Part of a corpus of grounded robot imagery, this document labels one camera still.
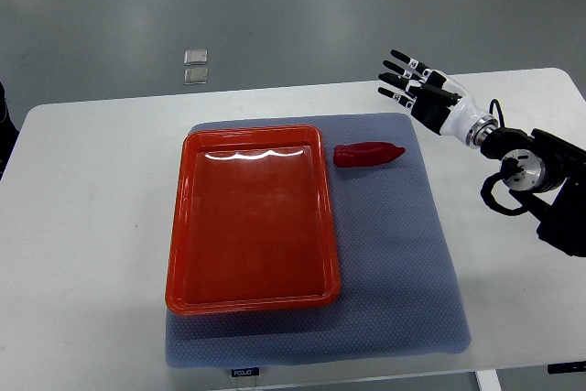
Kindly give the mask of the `black white thumb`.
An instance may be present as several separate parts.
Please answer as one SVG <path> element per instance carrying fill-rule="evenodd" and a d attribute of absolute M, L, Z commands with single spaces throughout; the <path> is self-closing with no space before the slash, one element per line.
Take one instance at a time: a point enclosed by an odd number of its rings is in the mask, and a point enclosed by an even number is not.
<path fill-rule="evenodd" d="M 423 84 L 423 93 L 427 98 L 435 100 L 441 105 L 456 105 L 461 99 L 461 96 L 456 92 L 445 91 L 426 83 Z"/>

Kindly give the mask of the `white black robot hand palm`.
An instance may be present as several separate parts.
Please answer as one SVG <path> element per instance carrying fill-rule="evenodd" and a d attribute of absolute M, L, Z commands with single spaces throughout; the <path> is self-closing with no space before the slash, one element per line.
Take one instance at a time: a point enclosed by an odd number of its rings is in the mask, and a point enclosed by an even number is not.
<path fill-rule="evenodd" d="M 431 132 L 453 136 L 467 147 L 480 147 L 486 137 L 497 129 L 495 117 L 479 109 L 472 95 L 457 82 L 445 80 L 441 86 L 430 84 L 429 81 L 418 82 L 419 87 L 410 92 L 415 99 L 410 107 L 411 115 Z M 424 95 L 424 83 L 456 92 L 461 99 L 456 105 L 441 105 Z"/>

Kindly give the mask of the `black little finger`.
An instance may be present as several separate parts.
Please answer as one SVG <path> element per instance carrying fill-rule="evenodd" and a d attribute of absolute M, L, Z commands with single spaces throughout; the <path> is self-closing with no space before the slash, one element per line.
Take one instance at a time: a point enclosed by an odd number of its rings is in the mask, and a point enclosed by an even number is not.
<path fill-rule="evenodd" d="M 415 99 L 404 92 L 393 92 L 383 87 L 379 87 L 377 91 L 383 96 L 399 103 L 401 106 L 412 106 L 415 103 Z"/>

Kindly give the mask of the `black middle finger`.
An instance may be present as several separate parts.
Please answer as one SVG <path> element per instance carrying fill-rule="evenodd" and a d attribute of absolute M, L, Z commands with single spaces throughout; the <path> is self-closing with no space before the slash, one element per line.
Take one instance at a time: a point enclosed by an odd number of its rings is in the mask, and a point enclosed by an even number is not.
<path fill-rule="evenodd" d="M 410 60 L 405 68 L 390 60 L 384 60 L 383 65 L 403 79 L 424 81 L 424 65 L 418 60 Z"/>

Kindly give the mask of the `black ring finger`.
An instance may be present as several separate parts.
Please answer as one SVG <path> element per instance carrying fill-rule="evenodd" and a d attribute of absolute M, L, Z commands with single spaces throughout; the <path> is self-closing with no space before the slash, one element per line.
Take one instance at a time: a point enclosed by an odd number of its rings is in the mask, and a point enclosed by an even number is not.
<path fill-rule="evenodd" d="M 398 90 L 402 92 L 415 91 L 419 87 L 419 82 L 410 80 L 393 72 L 384 72 L 378 75 L 378 79 L 385 83 L 385 86 L 379 87 L 379 90 Z"/>

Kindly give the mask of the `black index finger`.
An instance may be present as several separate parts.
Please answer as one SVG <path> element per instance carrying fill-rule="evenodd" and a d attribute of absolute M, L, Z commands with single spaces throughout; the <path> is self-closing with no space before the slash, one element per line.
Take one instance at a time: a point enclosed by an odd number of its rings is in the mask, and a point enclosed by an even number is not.
<path fill-rule="evenodd" d="M 397 49 L 391 49 L 390 55 L 394 60 L 400 61 L 407 68 L 407 71 L 412 74 L 416 73 L 418 76 L 429 76 L 431 74 L 431 68 L 423 61 L 414 59 Z"/>

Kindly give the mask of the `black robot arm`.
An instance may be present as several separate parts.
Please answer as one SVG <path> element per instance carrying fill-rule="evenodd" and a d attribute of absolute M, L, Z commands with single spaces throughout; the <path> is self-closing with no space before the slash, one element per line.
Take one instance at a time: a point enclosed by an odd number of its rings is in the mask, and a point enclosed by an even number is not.
<path fill-rule="evenodd" d="M 585 255 L 585 152 L 540 129 L 505 125 L 501 106 L 477 107 L 472 94 L 443 71 L 396 49 L 385 61 L 379 92 L 438 136 L 453 136 L 500 163 L 481 188 L 484 204 L 514 217 L 531 213 L 537 237 L 566 255 Z"/>

